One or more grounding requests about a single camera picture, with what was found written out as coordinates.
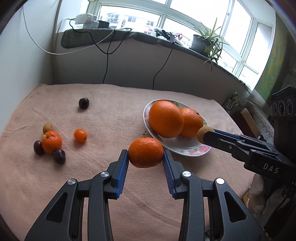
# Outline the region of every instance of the orange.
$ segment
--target orange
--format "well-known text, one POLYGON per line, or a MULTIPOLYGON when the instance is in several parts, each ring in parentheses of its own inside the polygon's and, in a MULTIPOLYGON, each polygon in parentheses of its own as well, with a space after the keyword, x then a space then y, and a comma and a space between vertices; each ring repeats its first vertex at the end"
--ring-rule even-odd
POLYGON ((207 133, 208 131, 212 131, 215 132, 215 130, 212 127, 209 126, 203 126, 202 128, 200 128, 197 132, 197 139, 201 144, 204 144, 203 141, 203 136, 205 133, 207 133))
POLYGON ((62 137, 56 131, 48 131, 42 136, 42 148, 48 154, 52 154, 55 149, 62 147, 62 137))
POLYGON ((161 143, 150 137, 134 140, 128 148, 128 158, 131 164, 138 168, 155 167, 163 159, 161 143))
POLYGON ((202 117, 191 108, 181 108, 180 111, 184 118, 184 127, 180 134, 187 138, 196 137, 198 130, 203 127, 202 117))
POLYGON ((184 118, 176 105, 160 100, 154 103, 149 110, 149 124, 161 137, 173 138, 181 133, 184 118))
POLYGON ((74 132, 74 138, 76 141, 78 141, 79 143, 84 143, 87 140, 87 133, 85 132, 85 130, 83 129, 77 129, 74 132))

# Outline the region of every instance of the plate rim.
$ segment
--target plate rim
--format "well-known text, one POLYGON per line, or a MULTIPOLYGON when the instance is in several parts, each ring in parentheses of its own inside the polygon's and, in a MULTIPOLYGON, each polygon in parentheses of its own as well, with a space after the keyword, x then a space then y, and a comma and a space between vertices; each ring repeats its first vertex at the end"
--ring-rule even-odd
MULTIPOLYGON (((145 110, 146 110, 146 108, 147 108, 147 106, 150 104, 150 103, 152 103, 152 102, 154 102, 154 101, 160 101, 160 100, 169 100, 169 101, 174 101, 174 102, 177 102, 177 103, 180 103, 180 104, 182 104, 182 105, 184 105, 184 106, 187 106, 188 108, 190 108, 190 109, 192 109, 190 106, 188 106, 188 105, 186 105, 186 104, 183 104, 182 102, 179 102, 179 101, 176 101, 176 100, 171 100, 171 99, 155 99, 155 100, 152 100, 152 101, 150 101, 146 106, 145 106, 145 108, 144 108, 144 111, 143 111, 143 121, 144 121, 144 124, 145 124, 145 127, 146 127, 146 129, 147 129, 147 131, 149 132, 149 134, 154 138, 154 139, 157 139, 151 132, 150 132, 150 130, 149 130, 149 128, 147 127, 147 124, 146 124, 146 122, 145 122, 145 110)), ((210 146, 210 148, 209 148, 209 150, 207 150, 205 153, 203 153, 203 154, 199 154, 199 155, 189 155, 189 154, 185 154, 185 153, 181 153, 181 152, 177 152, 177 151, 175 151, 175 150, 173 150, 173 149, 171 149, 171 148, 169 148, 167 145, 165 145, 163 142, 160 142, 161 144, 162 144, 162 146, 163 147, 165 147, 166 149, 168 149, 168 150, 170 150, 170 151, 172 151, 172 152, 174 152, 174 153, 177 153, 177 154, 179 154, 179 155, 182 155, 182 156, 188 156, 188 157, 198 157, 198 156, 203 156, 203 155, 205 155, 206 153, 208 153, 209 151, 210 151, 210 149, 212 148, 211 146, 210 146)))

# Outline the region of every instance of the oval plate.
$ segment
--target oval plate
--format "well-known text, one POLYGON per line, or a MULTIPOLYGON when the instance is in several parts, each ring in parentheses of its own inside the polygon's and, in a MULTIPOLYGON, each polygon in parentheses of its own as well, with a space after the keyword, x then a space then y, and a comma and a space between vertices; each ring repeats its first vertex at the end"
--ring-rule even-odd
MULTIPOLYGON (((211 149, 211 147, 201 144, 196 137, 187 138, 187 137, 178 135, 177 137, 167 139, 167 138, 163 138, 163 137, 159 136, 158 134, 156 134, 152 130, 152 128, 149 125, 149 118, 148 118, 149 110, 150 110, 151 106, 159 100, 169 101, 169 102, 175 104, 176 106, 178 106, 179 108, 185 108, 185 107, 190 108, 189 106, 187 106, 183 103, 180 103, 178 101, 175 101, 175 100, 157 99, 157 100, 151 101, 148 105, 146 105, 144 112, 143 112, 144 123, 145 123, 147 131, 150 133, 150 135, 153 138, 159 140, 165 148, 167 148, 177 154, 180 154, 182 156, 192 156, 193 157, 193 156, 202 156, 202 155, 206 154, 211 149)), ((204 121, 204 126, 208 126, 208 123, 205 121, 205 119, 203 117, 202 117, 202 119, 204 121)))

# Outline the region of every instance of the black flower pot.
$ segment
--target black flower pot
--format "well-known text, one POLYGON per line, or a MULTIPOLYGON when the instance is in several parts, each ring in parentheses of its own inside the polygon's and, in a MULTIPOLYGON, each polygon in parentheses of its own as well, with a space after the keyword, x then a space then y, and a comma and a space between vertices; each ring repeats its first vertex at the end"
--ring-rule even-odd
POLYGON ((205 52, 205 49, 211 45, 211 42, 207 39, 199 38, 199 35, 193 35, 193 41, 191 45, 191 50, 205 56, 209 57, 209 54, 205 52))

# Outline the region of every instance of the bed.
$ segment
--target bed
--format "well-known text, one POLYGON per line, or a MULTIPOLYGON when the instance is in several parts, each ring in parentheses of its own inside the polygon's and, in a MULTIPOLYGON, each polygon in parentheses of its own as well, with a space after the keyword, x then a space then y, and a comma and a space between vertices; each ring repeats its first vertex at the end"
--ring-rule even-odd
MULTIPOLYGON (((142 137, 143 109, 155 99, 177 100, 196 109, 211 127, 241 133, 217 102, 182 93, 113 85, 42 84, 23 100, 0 137, 0 214, 20 241, 68 179, 91 179, 142 137), (90 100, 86 110, 78 107, 83 97, 90 100), (50 155, 34 153, 33 143, 41 140, 47 122, 52 122, 63 138, 64 165, 55 163, 50 155), (73 138, 78 128, 89 135, 83 145, 73 138)), ((254 175, 230 154, 214 148, 201 157, 172 156, 200 178, 222 177, 239 197, 245 195, 254 175)), ((207 230, 206 200, 204 205, 207 230)), ((148 169, 129 165, 123 194, 109 202, 114 240, 177 240, 182 206, 182 200, 169 194, 162 165, 148 169)), ((87 200, 83 216, 86 241, 87 200)))

